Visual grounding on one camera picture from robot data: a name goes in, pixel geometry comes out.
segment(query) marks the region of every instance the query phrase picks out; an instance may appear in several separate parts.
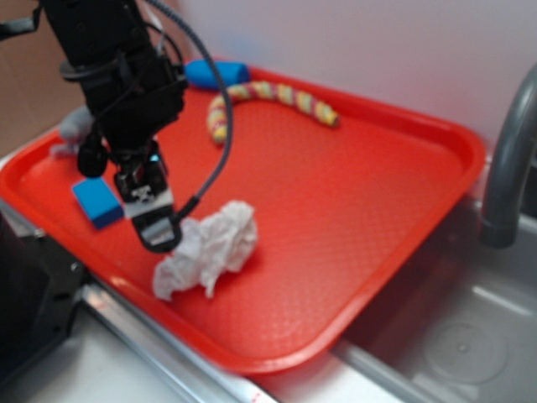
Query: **crumpled tissue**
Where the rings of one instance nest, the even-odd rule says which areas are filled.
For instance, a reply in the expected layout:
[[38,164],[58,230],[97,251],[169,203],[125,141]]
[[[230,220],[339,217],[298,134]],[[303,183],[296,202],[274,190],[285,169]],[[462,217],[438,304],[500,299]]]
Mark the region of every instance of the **crumpled tissue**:
[[212,298],[218,277],[226,271],[238,273],[257,244],[253,212],[244,201],[230,201],[200,222],[185,218],[180,244],[155,267],[154,294],[171,301],[174,291],[200,284]]

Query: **blue sponge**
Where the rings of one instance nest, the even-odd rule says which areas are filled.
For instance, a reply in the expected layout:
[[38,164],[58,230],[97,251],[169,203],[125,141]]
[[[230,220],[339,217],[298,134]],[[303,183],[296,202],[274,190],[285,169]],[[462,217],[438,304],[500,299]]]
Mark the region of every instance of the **blue sponge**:
[[[220,71],[226,86],[250,81],[250,71],[243,63],[236,61],[217,61],[216,68]],[[186,79],[190,84],[207,90],[217,90],[218,84],[212,75],[209,65],[204,60],[193,60],[185,67]]]
[[123,217],[121,204],[101,178],[86,179],[73,186],[78,202],[97,229]]

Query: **faucet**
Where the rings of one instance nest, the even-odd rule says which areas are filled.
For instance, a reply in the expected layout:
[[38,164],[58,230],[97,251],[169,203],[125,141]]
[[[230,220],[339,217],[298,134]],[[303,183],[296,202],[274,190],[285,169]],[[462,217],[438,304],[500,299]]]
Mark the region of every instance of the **faucet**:
[[[478,228],[479,238],[487,246],[506,248],[516,239],[536,145],[537,64],[524,78],[511,103],[494,151]],[[537,199],[532,202],[537,206]]]

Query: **striped rope toy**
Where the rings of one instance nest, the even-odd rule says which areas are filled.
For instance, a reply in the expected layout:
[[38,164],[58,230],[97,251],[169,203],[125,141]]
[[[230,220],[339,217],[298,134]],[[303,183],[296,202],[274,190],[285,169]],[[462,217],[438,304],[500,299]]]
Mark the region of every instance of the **striped rope toy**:
[[[327,126],[337,126],[340,121],[339,115],[334,112],[330,105],[313,97],[308,92],[296,90],[292,86],[267,81],[251,81],[246,84],[229,86],[227,92],[233,105],[254,99],[264,99],[281,102],[284,105],[298,109]],[[222,95],[215,97],[209,105],[207,128],[217,144],[222,144],[227,136],[225,110]]]

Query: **stainless steel sink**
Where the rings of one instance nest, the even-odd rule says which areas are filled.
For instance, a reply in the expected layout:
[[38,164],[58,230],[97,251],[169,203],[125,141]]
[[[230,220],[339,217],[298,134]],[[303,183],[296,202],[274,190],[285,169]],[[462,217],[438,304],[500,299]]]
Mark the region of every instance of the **stainless steel sink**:
[[537,222],[523,217],[513,247],[489,249],[475,203],[462,202],[343,339],[344,359],[371,354],[395,370],[382,383],[406,383],[416,400],[535,401]]

